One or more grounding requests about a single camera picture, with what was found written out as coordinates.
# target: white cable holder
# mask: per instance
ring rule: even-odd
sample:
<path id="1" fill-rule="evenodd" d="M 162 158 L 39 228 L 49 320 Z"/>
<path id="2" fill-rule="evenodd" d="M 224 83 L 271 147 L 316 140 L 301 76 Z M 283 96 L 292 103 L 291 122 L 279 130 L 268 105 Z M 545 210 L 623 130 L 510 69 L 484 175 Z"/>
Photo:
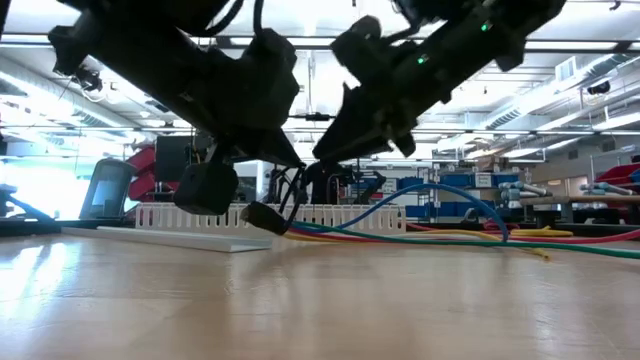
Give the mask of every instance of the white cable holder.
<path id="1" fill-rule="evenodd" d="M 172 203 L 141 203 L 136 208 L 136 229 L 177 231 L 200 234 L 265 236 L 266 230 L 254 227 L 240 219 L 246 204 L 231 204 L 220 216 L 192 215 Z M 280 205 L 270 205 L 278 210 Z M 296 221 L 326 226 L 338 226 L 371 209 L 371 205 L 301 205 Z M 285 207 L 288 218 L 293 205 Z M 404 206 L 386 205 L 348 230 L 375 235 L 396 235 L 406 232 L 407 214 Z"/>

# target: blue tube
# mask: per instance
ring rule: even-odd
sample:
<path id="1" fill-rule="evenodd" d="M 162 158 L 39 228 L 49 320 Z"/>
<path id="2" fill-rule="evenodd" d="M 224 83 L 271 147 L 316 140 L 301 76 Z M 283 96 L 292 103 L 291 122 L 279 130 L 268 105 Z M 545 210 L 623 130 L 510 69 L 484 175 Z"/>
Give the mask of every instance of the blue tube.
<path id="1" fill-rule="evenodd" d="M 490 208 L 487 204 L 483 203 L 482 201 L 480 201 L 479 199 L 469 195 L 467 192 L 460 190 L 458 188 L 454 188 L 452 186 L 448 186 L 448 185 L 442 185 L 442 184 L 418 184 L 418 185 L 414 185 L 414 186 L 410 186 L 408 188 L 404 188 L 398 192 L 396 192 L 395 194 L 383 199 L 382 201 L 380 201 L 379 203 L 377 203 L 374 207 L 372 207 L 371 209 L 367 210 L 365 213 L 363 213 L 362 215 L 358 216 L 357 218 L 346 222 L 342 225 L 338 225 L 337 227 L 339 229 L 345 229 L 348 228 L 351 225 L 355 225 L 357 223 L 359 223 L 360 221 L 362 221 L 363 219 L 365 219 L 367 216 L 373 214 L 374 212 L 376 212 L 378 209 L 380 209 L 382 206 L 388 204 L 389 202 L 391 202 L 391 200 L 397 198 L 398 196 L 404 195 L 406 193 L 412 192 L 412 191 L 419 191 L 419 190 L 431 190 L 431 189 L 435 189 L 435 190 L 444 190 L 444 191 L 448 191 L 450 193 L 454 193 L 456 195 L 460 195 L 462 197 L 464 197 L 465 199 L 471 201 L 474 205 L 476 205 L 476 207 L 482 209 L 482 211 L 484 211 L 485 214 L 488 214 L 489 217 L 491 217 L 493 219 L 493 221 L 495 221 L 495 223 L 498 225 L 498 227 L 500 228 L 500 231 L 502 231 L 502 241 L 506 242 L 507 240 L 509 240 L 509 230 L 507 230 L 507 225 L 504 223 L 504 221 L 502 221 L 502 219 L 500 218 L 500 215 L 498 215 L 498 213 Z M 300 222 L 294 222 L 293 226 L 295 228 L 298 228 L 300 230 L 304 230 L 307 232 L 312 232 L 312 233 L 322 233 L 323 231 L 319 231 L 317 229 L 314 228 L 309 228 L 304 226 L 303 223 Z"/>

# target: green cable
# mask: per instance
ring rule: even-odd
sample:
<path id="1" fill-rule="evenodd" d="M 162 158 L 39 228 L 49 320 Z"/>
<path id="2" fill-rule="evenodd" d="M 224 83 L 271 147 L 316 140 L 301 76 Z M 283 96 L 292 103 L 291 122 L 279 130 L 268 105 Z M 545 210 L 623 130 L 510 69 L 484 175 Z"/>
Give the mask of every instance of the green cable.
<path id="1" fill-rule="evenodd" d="M 301 223 L 305 227 L 316 228 L 324 232 L 337 232 L 340 234 L 359 236 L 366 239 L 382 240 L 389 243 L 396 244 L 411 244 L 411 245 L 445 245 L 445 246 L 481 246 L 481 247 L 501 247 L 501 248 L 539 248 L 539 249 L 556 249 L 577 251 L 605 256 L 613 256 L 625 259 L 640 259 L 640 251 L 633 250 L 617 250 L 607 248 L 597 248 L 591 246 L 582 245 L 570 245 L 570 244 L 553 244 L 553 243 L 531 243 L 531 242 L 490 242 L 490 241 L 446 241 L 446 240 L 410 240 L 403 238 L 395 238 L 388 236 L 379 236 L 360 233 L 356 231 L 350 231 L 345 229 L 339 229 L 335 227 Z"/>

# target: wooden tabletop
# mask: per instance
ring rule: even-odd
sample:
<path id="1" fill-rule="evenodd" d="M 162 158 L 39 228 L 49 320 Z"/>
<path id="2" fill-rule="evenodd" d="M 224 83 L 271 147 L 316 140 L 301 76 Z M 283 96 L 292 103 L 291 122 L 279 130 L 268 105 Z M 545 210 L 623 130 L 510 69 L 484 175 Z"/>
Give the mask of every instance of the wooden tabletop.
<path id="1" fill-rule="evenodd" d="M 640 196 L 630 195 L 593 195 L 593 196 L 546 196 L 539 198 L 521 199 L 522 205 L 544 205 L 544 204 L 570 204 L 570 203 L 592 203 L 592 202 L 615 202 L 621 204 L 640 204 Z"/>
<path id="2" fill-rule="evenodd" d="M 637 360 L 640 263 L 306 245 L 0 242 L 0 359 Z"/>

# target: ceiling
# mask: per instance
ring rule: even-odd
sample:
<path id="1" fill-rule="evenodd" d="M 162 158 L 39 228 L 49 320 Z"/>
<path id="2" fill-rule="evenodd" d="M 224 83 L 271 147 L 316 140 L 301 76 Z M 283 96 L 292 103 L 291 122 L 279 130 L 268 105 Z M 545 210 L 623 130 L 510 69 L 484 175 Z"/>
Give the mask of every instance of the ceiling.
<path id="1" fill-rule="evenodd" d="M 624 1 L 618 10 L 609 11 L 612 3 L 612 1 L 569 1 L 560 16 L 530 38 L 592 41 L 640 38 L 640 29 L 637 27 L 640 0 Z M 243 10 L 224 34 L 251 35 L 252 8 L 253 1 L 245 1 Z M 397 32 L 407 27 L 406 21 L 394 12 L 389 0 L 353 2 L 352 0 L 266 0 L 263 24 L 287 36 L 335 36 L 366 14 L 378 17 L 385 33 Z M 77 11 L 55 0 L 14 0 L 5 33 L 46 34 L 55 25 L 72 25 L 77 17 Z M 438 26 L 439 24 L 425 26 L 419 35 L 428 36 Z M 238 57 L 241 50 L 225 52 L 229 56 Z M 329 51 L 302 50 L 297 51 L 297 56 L 298 60 L 293 73 L 301 85 L 301 91 L 294 101 L 290 114 L 316 111 L 336 114 L 341 106 L 342 84 L 346 82 L 353 87 L 357 82 L 336 62 Z M 474 126 L 469 120 L 470 114 L 486 117 L 501 107 L 511 104 L 519 96 L 543 86 L 555 77 L 556 66 L 572 56 L 570 54 L 527 54 L 524 63 L 508 73 L 502 73 L 495 64 L 490 64 L 456 89 L 449 103 L 438 103 L 423 114 L 419 119 L 421 123 L 419 128 L 470 128 Z M 151 99 L 146 94 L 95 61 L 92 66 L 101 71 L 100 77 L 105 83 L 105 90 L 83 95 L 82 89 L 71 83 L 68 78 L 51 71 L 56 60 L 52 48 L 5 46 L 0 47 L 0 57 L 66 88 L 66 91 L 86 96 L 95 105 L 140 126 L 156 127 L 168 122 L 172 122 L 177 127 L 189 125 L 173 113 L 163 113 L 149 105 L 148 102 Z M 625 76 L 634 75 L 632 71 L 627 71 Z M 629 83 L 622 79 L 614 86 L 616 87 L 614 90 L 619 93 L 624 92 Z M 532 113 L 544 116 L 545 121 L 550 121 L 579 110 L 581 106 L 579 99 L 578 91 L 567 92 L 558 101 Z M 291 137 L 295 142 L 304 143 L 317 141 L 321 131 L 314 131 L 311 134 L 296 129 L 322 129 L 327 125 L 328 123 L 291 119 L 285 125 L 285 129 L 292 133 Z M 431 144 L 434 148 L 435 143 L 444 136 L 421 134 L 416 137 L 420 142 Z M 128 139 L 141 140 L 135 137 Z M 487 142 L 494 140 L 496 139 L 488 138 Z M 300 152 L 308 152 L 309 145 L 296 146 L 300 147 Z"/>

